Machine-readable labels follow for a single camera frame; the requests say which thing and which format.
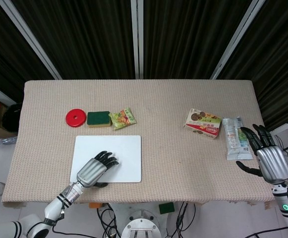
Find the beige tablecloth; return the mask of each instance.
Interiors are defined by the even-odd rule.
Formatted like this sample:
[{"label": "beige tablecloth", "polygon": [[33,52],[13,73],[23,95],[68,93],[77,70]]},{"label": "beige tablecloth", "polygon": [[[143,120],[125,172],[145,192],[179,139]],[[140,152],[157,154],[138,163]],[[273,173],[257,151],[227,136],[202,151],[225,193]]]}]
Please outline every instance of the beige tablecloth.
[{"label": "beige tablecloth", "polygon": [[[137,124],[78,128],[65,123],[73,108],[118,112],[130,107]],[[141,135],[142,182],[90,188],[80,202],[209,200],[270,201],[270,186],[227,161],[225,133],[209,139],[182,128],[190,108],[262,124],[250,81],[244,80],[52,80],[29,81],[20,130],[2,197],[51,201],[68,184],[77,135]],[[246,161],[258,167],[256,160]]]}]

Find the chip bag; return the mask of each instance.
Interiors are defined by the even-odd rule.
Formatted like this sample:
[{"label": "chip bag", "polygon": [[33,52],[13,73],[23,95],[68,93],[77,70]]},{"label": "chip bag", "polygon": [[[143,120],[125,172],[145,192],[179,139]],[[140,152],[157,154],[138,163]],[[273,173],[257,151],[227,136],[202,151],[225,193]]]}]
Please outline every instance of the chip bag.
[{"label": "chip bag", "polygon": [[112,120],[114,130],[137,123],[130,108],[125,108],[119,113],[110,113],[109,116]]}]

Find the red disc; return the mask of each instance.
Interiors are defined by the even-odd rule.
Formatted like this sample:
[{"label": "red disc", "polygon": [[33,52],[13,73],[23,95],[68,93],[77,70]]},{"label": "red disc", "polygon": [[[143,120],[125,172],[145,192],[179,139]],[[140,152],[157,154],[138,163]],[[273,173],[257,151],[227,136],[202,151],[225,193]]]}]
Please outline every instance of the red disc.
[{"label": "red disc", "polygon": [[72,109],[66,115],[65,121],[69,126],[78,127],[86,121],[86,114],[81,109]]}]

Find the snack box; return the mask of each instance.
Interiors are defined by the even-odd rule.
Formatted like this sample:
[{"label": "snack box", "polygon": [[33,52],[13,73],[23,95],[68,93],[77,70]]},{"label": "snack box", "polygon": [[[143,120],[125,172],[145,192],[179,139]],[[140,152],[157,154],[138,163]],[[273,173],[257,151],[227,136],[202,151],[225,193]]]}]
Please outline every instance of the snack box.
[{"label": "snack box", "polygon": [[219,128],[222,119],[201,110],[190,109],[183,127],[200,135],[209,138],[216,138],[219,135]]}]

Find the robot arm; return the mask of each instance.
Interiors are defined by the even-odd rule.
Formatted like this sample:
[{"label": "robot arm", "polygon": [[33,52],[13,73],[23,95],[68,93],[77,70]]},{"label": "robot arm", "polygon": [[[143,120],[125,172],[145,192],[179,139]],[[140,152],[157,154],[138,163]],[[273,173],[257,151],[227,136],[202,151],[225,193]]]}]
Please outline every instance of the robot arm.
[{"label": "robot arm", "polygon": [[77,182],[66,187],[45,208],[45,219],[43,221],[37,215],[32,214],[17,222],[0,224],[0,238],[19,238],[21,235],[28,238],[45,238],[49,230],[64,218],[65,208],[69,208],[85,188],[94,185],[99,187],[107,185],[107,183],[97,183],[97,181],[106,170],[118,165],[115,157],[109,157],[111,154],[102,151],[95,158],[89,160],[78,172]]},{"label": "robot arm", "polygon": [[260,169],[250,169],[241,161],[236,164],[245,172],[263,177],[266,182],[274,185],[272,192],[280,211],[288,225],[288,164],[279,146],[276,146],[270,133],[262,125],[253,125],[258,136],[246,127],[241,127],[257,156]]}]

